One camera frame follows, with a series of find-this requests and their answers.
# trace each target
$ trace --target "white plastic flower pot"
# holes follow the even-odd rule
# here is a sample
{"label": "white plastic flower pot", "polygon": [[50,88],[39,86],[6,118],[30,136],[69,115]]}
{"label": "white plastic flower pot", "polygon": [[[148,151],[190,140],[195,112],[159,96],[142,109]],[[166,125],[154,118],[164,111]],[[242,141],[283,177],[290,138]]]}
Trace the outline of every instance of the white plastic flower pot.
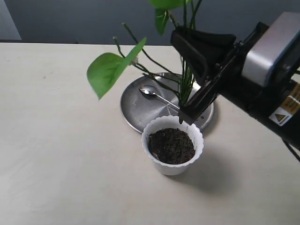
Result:
{"label": "white plastic flower pot", "polygon": [[[191,141],[193,142],[195,155],[189,161],[183,164],[166,164],[159,160],[157,160],[149,151],[148,142],[149,142],[149,135],[154,134],[155,132],[165,129],[165,128],[178,128],[187,133]],[[142,146],[154,163],[155,168],[164,175],[178,175],[184,172],[192,163],[194,163],[201,155],[203,150],[203,135],[200,132],[199,128],[196,127],[195,124],[191,126],[188,125],[186,122],[182,124],[179,123],[178,116],[163,116],[158,117],[155,120],[151,121],[143,131],[142,134]]]}

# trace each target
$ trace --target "table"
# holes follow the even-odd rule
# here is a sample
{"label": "table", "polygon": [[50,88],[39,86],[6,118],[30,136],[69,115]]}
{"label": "table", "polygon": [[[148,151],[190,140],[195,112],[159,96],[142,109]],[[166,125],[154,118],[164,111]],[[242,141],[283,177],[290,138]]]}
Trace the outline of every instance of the table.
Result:
{"label": "table", "polygon": [[[146,50],[180,72],[172,47]],[[0,224],[300,224],[298,161],[223,97],[199,160],[159,174],[120,112],[141,73],[126,69],[100,101],[89,86],[87,67],[104,52],[117,48],[0,43]]]}

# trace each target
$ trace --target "spoon handle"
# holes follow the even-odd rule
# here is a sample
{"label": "spoon handle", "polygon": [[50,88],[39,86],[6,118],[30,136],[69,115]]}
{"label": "spoon handle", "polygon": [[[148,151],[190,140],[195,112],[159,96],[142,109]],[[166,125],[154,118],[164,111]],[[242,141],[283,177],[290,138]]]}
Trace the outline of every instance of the spoon handle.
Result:
{"label": "spoon handle", "polygon": [[165,101],[165,102],[167,102],[167,103],[169,103],[170,105],[172,105],[174,108],[176,108],[177,110],[179,110],[180,108],[177,106],[177,105],[175,105],[175,104],[173,104],[172,102],[170,102],[170,101],[168,101],[167,99],[165,99],[164,97],[161,97],[160,95],[156,95],[158,98],[160,98],[161,100],[163,100],[163,101]]}

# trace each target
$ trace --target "warning label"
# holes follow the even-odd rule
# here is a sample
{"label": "warning label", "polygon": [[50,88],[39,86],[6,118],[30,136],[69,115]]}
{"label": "warning label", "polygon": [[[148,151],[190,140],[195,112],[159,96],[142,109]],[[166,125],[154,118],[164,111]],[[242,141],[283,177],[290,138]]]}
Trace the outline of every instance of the warning label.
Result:
{"label": "warning label", "polygon": [[300,109],[300,84],[296,84],[290,95],[269,117],[279,126],[283,126]]}

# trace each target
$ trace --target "soil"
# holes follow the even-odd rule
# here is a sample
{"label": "soil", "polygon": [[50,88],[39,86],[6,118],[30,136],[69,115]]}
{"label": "soil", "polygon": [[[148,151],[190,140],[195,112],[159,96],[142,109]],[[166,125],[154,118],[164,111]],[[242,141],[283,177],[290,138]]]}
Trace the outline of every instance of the soil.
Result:
{"label": "soil", "polygon": [[149,151],[159,161],[182,164],[195,155],[194,145],[186,132],[167,128],[149,136]]}

